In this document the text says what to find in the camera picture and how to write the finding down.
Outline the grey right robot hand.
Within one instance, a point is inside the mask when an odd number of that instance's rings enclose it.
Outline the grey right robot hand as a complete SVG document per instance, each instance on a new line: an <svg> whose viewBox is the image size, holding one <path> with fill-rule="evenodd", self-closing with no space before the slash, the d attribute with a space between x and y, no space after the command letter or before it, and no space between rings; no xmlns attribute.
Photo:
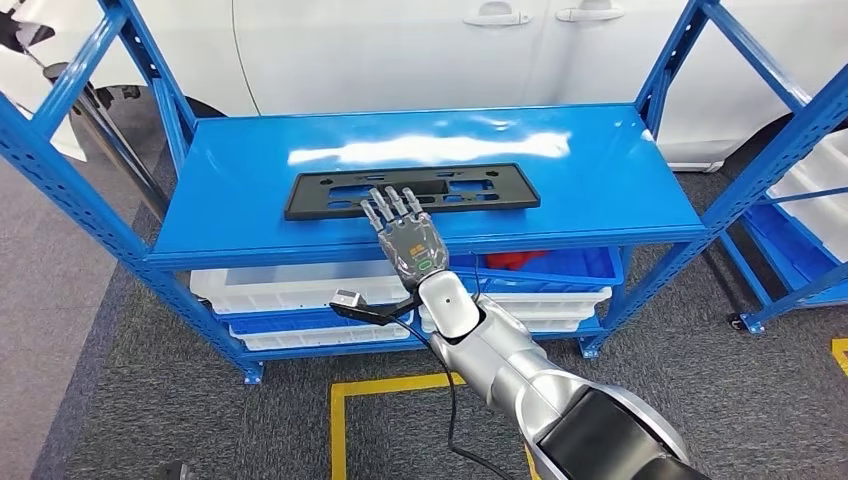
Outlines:
<svg viewBox="0 0 848 480"><path fill-rule="evenodd" d="M407 291L414 292L431 274L446 270L448 251L413 191L392 186L371 188L360 206L378 242Z"/></svg>

